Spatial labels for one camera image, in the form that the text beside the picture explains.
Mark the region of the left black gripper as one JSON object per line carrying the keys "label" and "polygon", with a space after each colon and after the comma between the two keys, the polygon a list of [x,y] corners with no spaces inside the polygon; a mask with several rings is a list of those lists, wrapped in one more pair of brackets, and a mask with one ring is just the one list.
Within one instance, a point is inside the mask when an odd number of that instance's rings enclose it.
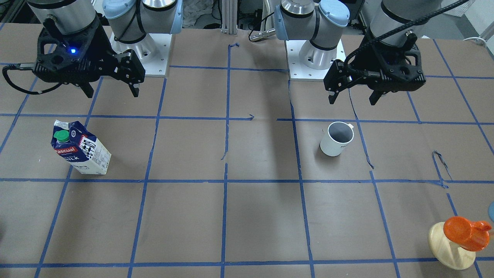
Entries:
{"label": "left black gripper", "polygon": [[[349,63],[352,69],[369,73],[369,77],[360,83],[374,90],[369,96],[370,105],[376,105],[386,92],[415,91],[425,84],[417,39],[412,33],[410,38],[405,38],[404,46],[399,47],[376,42],[357,53]],[[325,90],[330,92],[328,100],[331,105],[335,104],[341,91],[351,88],[350,78],[344,62],[334,60],[323,78]]]}

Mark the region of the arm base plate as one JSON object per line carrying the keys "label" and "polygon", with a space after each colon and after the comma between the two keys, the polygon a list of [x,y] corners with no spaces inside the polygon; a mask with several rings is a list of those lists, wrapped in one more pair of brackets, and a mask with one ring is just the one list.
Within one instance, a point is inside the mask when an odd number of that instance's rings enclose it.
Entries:
{"label": "arm base plate", "polygon": [[303,40],[286,41],[285,45],[291,81],[323,81],[332,62],[346,58],[341,40],[329,51],[317,49]]}
{"label": "arm base plate", "polygon": [[114,38],[112,33],[112,49],[117,53],[123,53],[127,49],[134,50],[145,68],[146,77],[167,77],[173,35],[147,34],[141,42],[134,44],[116,42]]}

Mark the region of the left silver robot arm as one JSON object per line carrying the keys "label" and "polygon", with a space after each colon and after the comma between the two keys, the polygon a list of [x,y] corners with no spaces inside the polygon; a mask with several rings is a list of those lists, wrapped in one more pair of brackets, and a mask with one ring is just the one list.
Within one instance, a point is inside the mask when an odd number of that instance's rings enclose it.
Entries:
{"label": "left silver robot arm", "polygon": [[[416,41],[423,26],[441,8],[440,0],[382,0],[358,49],[345,60],[334,58],[321,66],[328,100],[334,104],[339,93],[356,85],[366,85],[373,92],[371,105],[384,94],[415,91],[426,83],[421,54]],[[301,58],[316,68],[311,51],[331,52],[350,22],[350,10],[339,0],[282,0],[274,8],[277,38],[302,40],[306,50]]]}

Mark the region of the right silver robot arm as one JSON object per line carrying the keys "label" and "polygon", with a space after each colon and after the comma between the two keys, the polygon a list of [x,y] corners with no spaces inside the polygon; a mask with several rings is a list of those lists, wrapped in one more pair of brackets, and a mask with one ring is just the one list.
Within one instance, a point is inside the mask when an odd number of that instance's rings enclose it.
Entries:
{"label": "right silver robot arm", "polygon": [[181,0],[105,0],[109,38],[89,0],[28,0],[43,24],[37,60],[24,67],[42,81],[80,87],[92,98],[91,83],[102,76],[125,82],[134,97],[145,79],[143,60],[155,55],[151,34],[178,34]]}

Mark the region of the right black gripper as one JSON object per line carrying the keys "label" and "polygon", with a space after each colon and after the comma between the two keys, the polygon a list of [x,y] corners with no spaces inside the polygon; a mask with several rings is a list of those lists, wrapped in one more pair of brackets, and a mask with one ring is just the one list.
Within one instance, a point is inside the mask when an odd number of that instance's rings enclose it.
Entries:
{"label": "right black gripper", "polygon": [[43,25],[32,69],[42,81],[79,85],[92,98],[90,82],[112,72],[117,59],[116,79],[127,83],[133,97],[138,97],[146,70],[134,50],[118,54],[113,51],[100,18],[73,34],[62,34],[53,18],[45,19]]}

